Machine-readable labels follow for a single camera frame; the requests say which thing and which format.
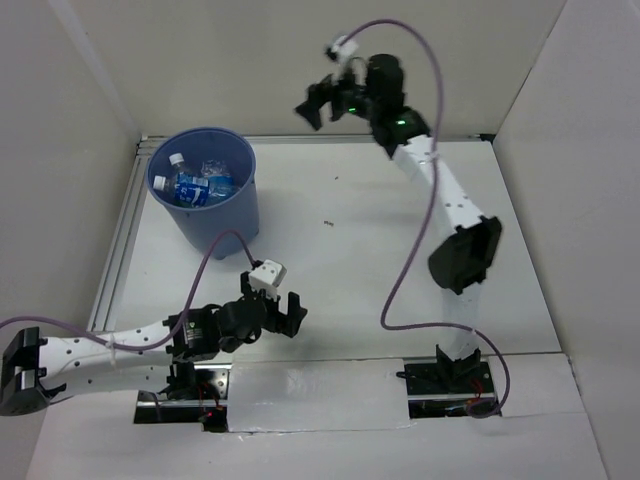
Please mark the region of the clear bottle white blue cap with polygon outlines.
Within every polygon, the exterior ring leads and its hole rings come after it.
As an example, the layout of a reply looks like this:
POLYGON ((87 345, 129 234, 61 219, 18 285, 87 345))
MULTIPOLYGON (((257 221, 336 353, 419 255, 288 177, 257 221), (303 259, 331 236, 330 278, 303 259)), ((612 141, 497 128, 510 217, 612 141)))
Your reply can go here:
POLYGON ((178 173, 187 173, 189 171, 185 159, 181 153, 174 153, 168 157, 172 168, 178 173))

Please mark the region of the crushed bottle blue label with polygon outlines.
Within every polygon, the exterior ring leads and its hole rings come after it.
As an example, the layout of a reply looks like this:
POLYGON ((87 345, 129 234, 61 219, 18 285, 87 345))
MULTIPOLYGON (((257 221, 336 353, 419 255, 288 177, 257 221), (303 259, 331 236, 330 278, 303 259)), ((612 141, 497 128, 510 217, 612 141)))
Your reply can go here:
POLYGON ((201 175, 209 184, 209 201, 218 203, 232 198, 240 189, 226 162, 210 159, 201 167, 201 175))

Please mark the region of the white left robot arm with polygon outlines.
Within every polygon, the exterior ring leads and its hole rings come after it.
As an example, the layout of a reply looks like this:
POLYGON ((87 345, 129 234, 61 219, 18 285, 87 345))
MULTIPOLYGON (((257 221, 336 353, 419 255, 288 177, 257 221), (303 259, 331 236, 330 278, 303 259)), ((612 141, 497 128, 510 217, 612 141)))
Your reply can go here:
POLYGON ((241 296, 208 304, 165 320, 91 340, 44 337, 39 328, 20 330, 1 356, 1 413, 35 413, 71 397, 140 390, 184 399, 197 391, 198 362, 255 343, 262 332, 293 338, 308 311, 297 293, 279 309, 276 290, 241 276, 241 296))

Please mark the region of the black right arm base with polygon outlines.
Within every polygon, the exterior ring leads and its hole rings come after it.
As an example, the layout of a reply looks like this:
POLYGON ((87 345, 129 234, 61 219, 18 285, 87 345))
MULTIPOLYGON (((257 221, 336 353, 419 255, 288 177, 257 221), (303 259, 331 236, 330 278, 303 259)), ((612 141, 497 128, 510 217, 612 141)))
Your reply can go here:
POLYGON ((486 361, 450 383, 440 377, 435 360, 405 363, 396 377, 405 382, 409 417, 414 420, 466 417, 469 406, 475 414, 485 415, 498 405, 486 361))

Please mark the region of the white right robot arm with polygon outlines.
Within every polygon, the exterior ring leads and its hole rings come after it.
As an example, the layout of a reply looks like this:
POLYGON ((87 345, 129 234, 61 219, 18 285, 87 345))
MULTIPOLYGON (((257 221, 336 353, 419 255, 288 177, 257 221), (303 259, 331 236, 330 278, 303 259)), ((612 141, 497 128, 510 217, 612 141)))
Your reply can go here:
POLYGON ((477 318, 480 286, 492 266, 502 223, 485 215, 469 198, 437 149, 436 131, 407 106, 400 60, 376 54, 366 60, 366 74, 358 81, 354 56, 331 54, 339 70, 311 84, 296 113, 314 130, 323 121, 320 110, 330 108, 331 121, 346 114, 366 120, 375 143, 427 195, 423 223, 435 224, 439 244, 429 254, 428 270, 443 292, 445 324, 456 329, 453 340, 436 349, 440 363, 436 379, 448 392, 460 391, 471 379, 480 359, 477 318))

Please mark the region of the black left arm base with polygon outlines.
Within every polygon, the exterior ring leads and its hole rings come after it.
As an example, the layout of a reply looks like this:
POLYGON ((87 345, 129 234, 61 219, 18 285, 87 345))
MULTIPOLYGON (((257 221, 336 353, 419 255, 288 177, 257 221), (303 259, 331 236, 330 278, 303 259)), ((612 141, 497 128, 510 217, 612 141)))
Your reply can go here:
POLYGON ((166 387, 138 392, 133 423, 199 424, 204 432, 226 433, 230 376, 229 363, 173 365, 166 387))

